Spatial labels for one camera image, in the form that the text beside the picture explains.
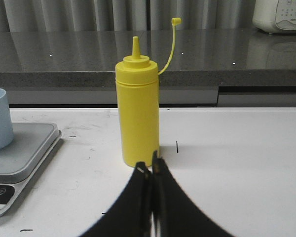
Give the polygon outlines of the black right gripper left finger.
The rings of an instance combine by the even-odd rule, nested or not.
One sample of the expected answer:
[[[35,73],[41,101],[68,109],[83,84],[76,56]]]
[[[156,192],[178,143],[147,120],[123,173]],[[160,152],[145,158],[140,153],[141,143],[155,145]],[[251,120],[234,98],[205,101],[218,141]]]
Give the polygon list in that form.
[[[135,165],[126,187],[83,237],[149,237],[152,175],[144,162]]]

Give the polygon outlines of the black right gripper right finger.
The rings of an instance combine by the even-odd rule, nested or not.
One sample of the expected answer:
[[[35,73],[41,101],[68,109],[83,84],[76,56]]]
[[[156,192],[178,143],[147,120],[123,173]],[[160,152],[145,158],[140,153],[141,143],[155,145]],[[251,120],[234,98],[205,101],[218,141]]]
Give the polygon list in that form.
[[[153,218],[156,237],[231,237],[186,195],[165,160],[152,155]]]

